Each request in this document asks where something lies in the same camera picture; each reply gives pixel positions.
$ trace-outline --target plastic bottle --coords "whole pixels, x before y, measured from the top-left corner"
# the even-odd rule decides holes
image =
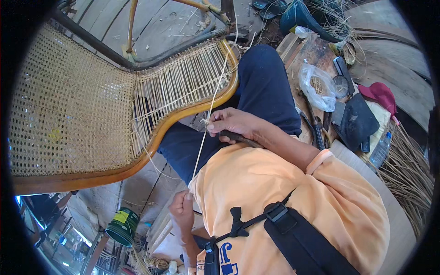
[[[376,148],[374,149],[373,153],[370,156],[371,163],[376,167],[379,168],[384,163],[388,152],[389,147],[391,144],[391,133],[386,133],[385,136],[379,140]]]

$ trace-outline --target green bucket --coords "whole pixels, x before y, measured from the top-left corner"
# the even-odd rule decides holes
[[[127,207],[121,207],[107,225],[106,233],[113,240],[126,247],[133,245],[139,216]]]

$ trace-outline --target glossy wooden frame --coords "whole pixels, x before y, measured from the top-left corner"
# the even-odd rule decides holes
[[[221,47],[228,53],[230,68],[238,67],[238,60],[226,40],[221,41]],[[238,87],[238,70],[231,73],[228,86],[224,88],[215,98],[213,107],[225,103],[235,93]],[[180,119],[192,114],[206,111],[211,106],[212,99],[205,99],[193,106],[188,106],[172,112],[157,127],[153,142],[147,147],[150,157],[156,153],[166,131]],[[150,160],[150,157],[143,152],[134,162],[123,168],[104,172],[76,173],[54,176],[19,176],[13,177],[15,195],[46,194],[53,192],[68,192],[79,189],[91,188],[105,184],[115,183],[136,174]]]

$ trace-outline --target rattan chair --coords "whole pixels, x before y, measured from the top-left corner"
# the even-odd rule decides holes
[[[153,156],[179,119],[226,102],[238,61],[225,40],[161,65],[118,68],[45,24],[17,76],[10,167],[17,195],[72,191],[123,180]]]

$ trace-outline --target bucket label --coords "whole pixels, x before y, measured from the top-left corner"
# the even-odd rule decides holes
[[[116,215],[114,215],[113,220],[117,220],[125,224],[128,218],[128,213],[125,213],[124,211],[118,211]]]

